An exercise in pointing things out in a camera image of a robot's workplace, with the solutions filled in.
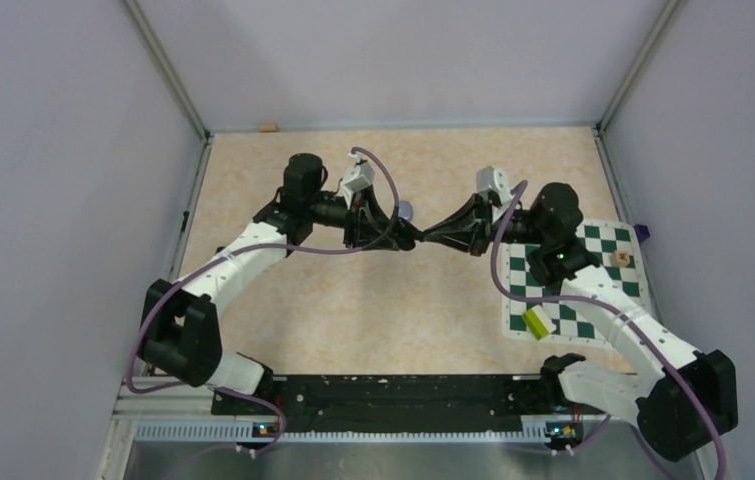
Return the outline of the purple grey earbud charging case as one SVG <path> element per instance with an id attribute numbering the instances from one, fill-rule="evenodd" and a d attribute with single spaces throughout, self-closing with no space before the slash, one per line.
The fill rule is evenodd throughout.
<path id="1" fill-rule="evenodd" d="M 402 200 L 398 204 L 398 217 L 406 222 L 412 222 L 414 217 L 414 208 L 409 201 Z"/>

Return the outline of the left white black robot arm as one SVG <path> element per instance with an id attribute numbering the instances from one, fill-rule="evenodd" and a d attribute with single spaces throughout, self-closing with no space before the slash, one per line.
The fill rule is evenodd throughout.
<path id="1" fill-rule="evenodd" d="M 323 188 L 328 178 L 320 157 L 293 155 L 282 185 L 229 245 L 194 272 L 174 283 L 154 282 L 148 289 L 144 318 L 131 358 L 142 360 L 174 377 L 176 385 L 208 387 L 235 395 L 250 413 L 272 404 L 272 371 L 222 346 L 219 319 L 230 303 L 261 273 L 293 252 L 314 253 L 304 246 L 314 224 L 342 228 L 347 236 L 340 254 L 376 249 L 399 222 L 399 193 L 384 163 L 362 147 L 351 148 L 352 165 L 338 183 L 337 192 Z M 376 237 L 359 246 L 354 234 L 360 228 L 373 179 L 383 173 L 394 209 Z"/>

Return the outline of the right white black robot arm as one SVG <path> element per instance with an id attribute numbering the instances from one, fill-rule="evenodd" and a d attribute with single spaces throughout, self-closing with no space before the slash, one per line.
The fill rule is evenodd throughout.
<path id="1" fill-rule="evenodd" d="M 583 221 L 579 199 L 565 183 L 549 183 L 532 205 L 519 207 L 526 184 L 474 194 L 452 216 L 426 229 L 421 241 L 473 256 L 490 253 L 490 268 L 503 243 L 532 244 L 531 277 L 549 290 L 526 303 L 560 303 L 588 320 L 628 361 L 621 374 L 574 354 L 549 358 L 539 385 L 542 404 L 565 412 L 585 404 L 636 429 L 648 446 L 676 462 L 712 444 L 718 477 L 727 468 L 722 436 L 738 424 L 737 377 L 721 350 L 704 352 L 658 322 L 612 279 L 576 231 Z"/>

